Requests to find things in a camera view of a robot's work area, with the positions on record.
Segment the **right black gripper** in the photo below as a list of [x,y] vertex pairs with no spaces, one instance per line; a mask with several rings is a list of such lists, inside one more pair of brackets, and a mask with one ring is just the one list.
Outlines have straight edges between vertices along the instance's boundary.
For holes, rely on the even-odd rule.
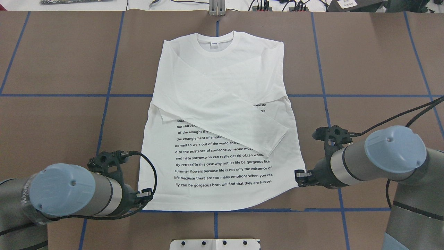
[[307,187],[309,185],[323,186],[327,189],[333,189],[332,172],[326,162],[318,162],[315,168],[308,172],[302,169],[296,169],[294,174],[298,187]]

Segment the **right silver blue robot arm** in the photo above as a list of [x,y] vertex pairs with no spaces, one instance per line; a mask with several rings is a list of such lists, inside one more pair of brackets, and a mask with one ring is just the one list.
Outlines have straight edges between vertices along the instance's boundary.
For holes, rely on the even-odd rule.
[[427,148],[405,126],[391,126],[352,142],[357,133],[338,126],[312,135],[324,142],[325,158],[308,171],[296,170],[299,187],[338,189],[378,178],[398,183],[384,233],[384,250],[444,248],[444,154]]

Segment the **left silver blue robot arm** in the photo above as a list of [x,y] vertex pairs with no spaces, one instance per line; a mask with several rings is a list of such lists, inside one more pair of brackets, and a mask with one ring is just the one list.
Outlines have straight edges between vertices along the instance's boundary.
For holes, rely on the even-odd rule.
[[81,166],[53,164],[27,178],[1,182],[1,249],[47,250],[48,224],[65,218],[118,220],[153,198],[117,177]]

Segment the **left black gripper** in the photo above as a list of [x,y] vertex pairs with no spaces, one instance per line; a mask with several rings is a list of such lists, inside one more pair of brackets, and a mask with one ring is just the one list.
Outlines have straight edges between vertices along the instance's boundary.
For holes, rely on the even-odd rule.
[[153,200],[153,190],[152,188],[146,188],[140,191],[134,190],[130,185],[124,184],[123,191],[123,209],[124,213],[134,211],[139,208],[138,203],[148,203]]

